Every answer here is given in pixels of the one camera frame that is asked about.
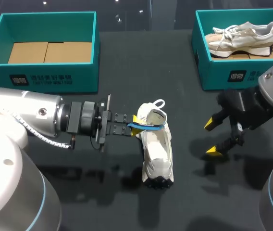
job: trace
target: shoelace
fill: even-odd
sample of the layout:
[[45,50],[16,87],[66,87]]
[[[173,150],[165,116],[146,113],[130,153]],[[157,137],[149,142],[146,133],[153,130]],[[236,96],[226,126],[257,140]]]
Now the shoelace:
[[215,49],[215,51],[218,50],[218,48],[221,46],[221,44],[222,44],[222,42],[223,42],[223,40],[225,38],[232,40],[233,36],[238,34],[238,32],[236,31],[236,27],[237,27],[237,25],[229,26],[226,29],[219,29],[219,28],[216,28],[216,27],[212,28],[215,34],[222,34],[222,38],[220,40],[220,43],[217,46],[217,48]]

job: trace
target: logo on box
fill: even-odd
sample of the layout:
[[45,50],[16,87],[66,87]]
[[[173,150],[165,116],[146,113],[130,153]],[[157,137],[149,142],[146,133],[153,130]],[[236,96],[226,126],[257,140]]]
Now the logo on box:
[[228,82],[242,82],[247,71],[231,71],[229,73]]

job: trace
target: cable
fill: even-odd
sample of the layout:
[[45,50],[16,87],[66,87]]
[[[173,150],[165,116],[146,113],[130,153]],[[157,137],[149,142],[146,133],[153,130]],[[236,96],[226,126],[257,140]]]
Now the cable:
[[55,142],[55,141],[52,141],[52,140],[48,139],[47,137],[41,135],[38,131],[36,131],[28,123],[26,123],[26,121],[24,119],[22,119],[16,112],[10,112],[10,111],[4,110],[4,109],[3,109],[3,112],[9,114],[10,116],[13,116],[29,132],[31,132],[34,136],[36,136],[40,140],[46,142],[47,144],[50,144],[52,146],[59,147],[59,148],[64,148],[64,149],[70,149],[71,148],[71,146],[69,144]]
[[99,149],[100,149],[100,147],[99,147],[99,148],[95,148],[95,147],[94,147],[93,141],[92,141],[92,137],[91,137],[91,136],[89,137],[89,140],[90,140],[90,144],[92,145],[93,149],[95,149],[95,150],[99,150]]

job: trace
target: black shoe sole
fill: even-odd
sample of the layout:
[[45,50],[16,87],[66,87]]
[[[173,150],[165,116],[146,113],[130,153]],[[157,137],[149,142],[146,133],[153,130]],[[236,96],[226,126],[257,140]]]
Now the black shoe sole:
[[148,188],[165,189],[165,188],[170,188],[173,185],[173,182],[170,179],[166,180],[164,177],[159,176],[154,179],[147,178],[147,180],[144,182],[144,184]]

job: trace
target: shoebox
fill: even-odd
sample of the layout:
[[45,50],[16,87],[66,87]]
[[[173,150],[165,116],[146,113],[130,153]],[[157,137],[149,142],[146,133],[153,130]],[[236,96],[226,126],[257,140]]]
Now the shoebox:
[[244,89],[257,85],[258,77],[273,66],[269,57],[233,54],[228,58],[211,57],[205,36],[212,28],[225,29],[245,22],[266,25],[273,21],[273,9],[199,10],[192,32],[192,48],[204,90]]
[[4,13],[0,87],[36,92],[97,92],[96,12]]

